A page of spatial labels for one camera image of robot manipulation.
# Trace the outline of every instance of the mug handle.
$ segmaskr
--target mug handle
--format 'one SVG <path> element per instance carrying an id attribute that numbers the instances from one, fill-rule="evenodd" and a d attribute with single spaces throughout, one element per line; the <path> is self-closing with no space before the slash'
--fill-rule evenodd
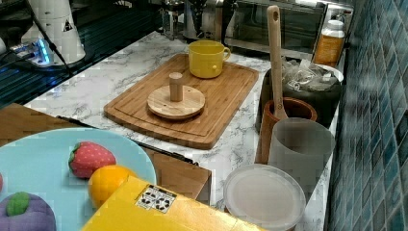
<path id="1" fill-rule="evenodd" d="M 227 55 L 224 57 L 223 61 L 228 60 L 228 58 L 231 56 L 231 50 L 228 47 L 224 47 L 224 53 L 227 52 Z"/>

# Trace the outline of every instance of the wooden table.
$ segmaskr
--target wooden table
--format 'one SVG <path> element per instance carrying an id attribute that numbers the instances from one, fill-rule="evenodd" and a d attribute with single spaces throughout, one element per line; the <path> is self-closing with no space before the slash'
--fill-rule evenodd
<path id="1" fill-rule="evenodd" d="M 44 131 L 78 127 L 27 107 L 11 104 L 0 110 L 0 146 Z M 176 193 L 210 203 L 211 172 L 151 149 L 143 148 L 156 170 L 157 183 Z"/>

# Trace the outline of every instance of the wooden lid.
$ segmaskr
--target wooden lid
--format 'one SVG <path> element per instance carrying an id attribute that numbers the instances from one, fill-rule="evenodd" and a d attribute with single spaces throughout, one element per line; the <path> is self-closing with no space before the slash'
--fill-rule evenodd
<path id="1" fill-rule="evenodd" d="M 150 93 L 147 98 L 149 110 L 157 116 L 169 119 L 185 119 L 202 112 L 205 105 L 204 94 L 189 86 L 182 87 L 183 100 L 170 100 L 170 86 L 164 86 Z"/>

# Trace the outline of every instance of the wooden spoon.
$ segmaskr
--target wooden spoon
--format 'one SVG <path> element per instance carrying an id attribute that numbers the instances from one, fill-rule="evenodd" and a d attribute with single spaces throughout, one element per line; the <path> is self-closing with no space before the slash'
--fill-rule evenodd
<path id="1" fill-rule="evenodd" d="M 283 106 L 280 13 L 277 6 L 268 7 L 267 12 L 271 64 L 270 82 L 272 83 L 275 107 L 273 115 L 279 119 L 284 119 L 288 116 Z"/>

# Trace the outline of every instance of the yellow box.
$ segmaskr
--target yellow box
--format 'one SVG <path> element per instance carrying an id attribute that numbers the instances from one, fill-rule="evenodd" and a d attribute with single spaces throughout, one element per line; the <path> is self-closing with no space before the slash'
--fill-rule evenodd
<path id="1" fill-rule="evenodd" d="M 129 177 L 96 211 L 84 231 L 264 230 L 213 207 Z"/>

